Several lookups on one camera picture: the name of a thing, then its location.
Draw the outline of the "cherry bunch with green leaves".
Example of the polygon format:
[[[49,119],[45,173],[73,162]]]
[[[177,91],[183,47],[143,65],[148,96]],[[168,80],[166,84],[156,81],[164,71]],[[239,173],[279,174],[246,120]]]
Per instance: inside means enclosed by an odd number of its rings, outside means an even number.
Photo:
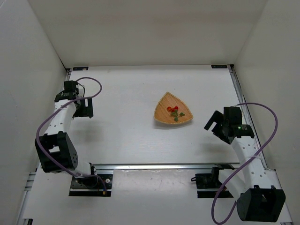
[[[179,117],[185,116],[185,114],[183,112],[179,111],[179,107],[178,106],[171,107],[171,108],[172,108],[172,110],[169,111],[169,113],[170,113],[170,116],[174,118],[175,122],[179,121]]]

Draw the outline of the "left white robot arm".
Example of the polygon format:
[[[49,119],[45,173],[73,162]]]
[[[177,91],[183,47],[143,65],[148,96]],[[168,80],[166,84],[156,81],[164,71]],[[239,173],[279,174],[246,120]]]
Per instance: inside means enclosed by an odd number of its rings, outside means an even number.
[[[59,100],[55,102],[54,115],[49,119],[50,124],[43,135],[37,131],[35,146],[37,154],[45,173],[66,172],[75,178],[96,175],[92,163],[84,162],[68,135],[71,120],[76,117],[92,118],[92,99],[77,102]]]

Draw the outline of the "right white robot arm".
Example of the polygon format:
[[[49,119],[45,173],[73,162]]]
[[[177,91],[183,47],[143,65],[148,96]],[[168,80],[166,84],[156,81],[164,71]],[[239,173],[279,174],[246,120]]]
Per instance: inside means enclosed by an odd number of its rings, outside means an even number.
[[[224,107],[215,111],[205,125],[219,139],[231,145],[235,151],[244,178],[233,169],[223,169],[218,179],[234,197],[239,218],[248,222],[277,222],[285,203],[285,193],[277,189],[268,178],[262,161],[256,155],[255,135],[250,125],[242,123],[242,112],[238,107]]]

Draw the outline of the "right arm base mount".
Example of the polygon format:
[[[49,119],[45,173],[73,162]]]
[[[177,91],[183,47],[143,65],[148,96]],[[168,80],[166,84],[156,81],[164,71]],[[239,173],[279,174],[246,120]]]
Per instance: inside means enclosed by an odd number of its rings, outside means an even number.
[[[196,173],[190,180],[196,184],[198,199],[213,199],[221,187],[219,181],[219,171],[229,169],[234,170],[231,164],[215,164],[210,172]]]

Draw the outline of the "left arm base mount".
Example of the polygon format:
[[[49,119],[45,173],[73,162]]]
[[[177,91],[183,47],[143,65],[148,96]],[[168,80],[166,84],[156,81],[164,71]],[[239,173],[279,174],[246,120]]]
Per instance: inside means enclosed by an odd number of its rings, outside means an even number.
[[[97,178],[75,178],[70,183],[69,196],[78,197],[110,197],[113,186],[113,172],[98,173],[105,183],[106,191],[103,190],[103,183]]]

